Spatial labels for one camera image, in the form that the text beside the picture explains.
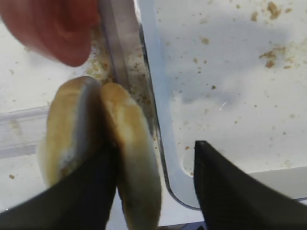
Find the food crumb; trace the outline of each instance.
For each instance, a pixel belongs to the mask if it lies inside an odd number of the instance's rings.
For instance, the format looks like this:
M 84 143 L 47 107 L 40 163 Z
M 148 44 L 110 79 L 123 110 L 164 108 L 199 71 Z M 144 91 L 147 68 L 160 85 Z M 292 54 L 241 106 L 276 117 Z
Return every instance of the food crumb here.
M 273 62 L 272 60 L 267 61 L 267 64 L 265 64 L 265 67 L 270 69 L 275 65 L 275 62 Z
M 274 54 L 273 51 L 266 52 L 266 53 L 259 56 L 259 59 L 261 59 L 261 58 L 276 58 L 276 54 Z
M 201 37 L 201 43 L 203 43 L 204 45 L 209 45 L 209 39 L 206 37 Z
M 271 12 L 271 16 L 270 16 L 271 20 L 278 18 L 281 13 L 281 10 L 279 10 L 277 6 L 275 5 L 275 3 L 272 1 L 268 3 L 268 11 Z
M 256 22 L 256 21 L 257 21 L 257 16 L 258 16 L 258 12 L 257 12 L 257 11 L 253 12 L 253 13 L 251 14 L 251 20 L 252 20 L 253 22 Z

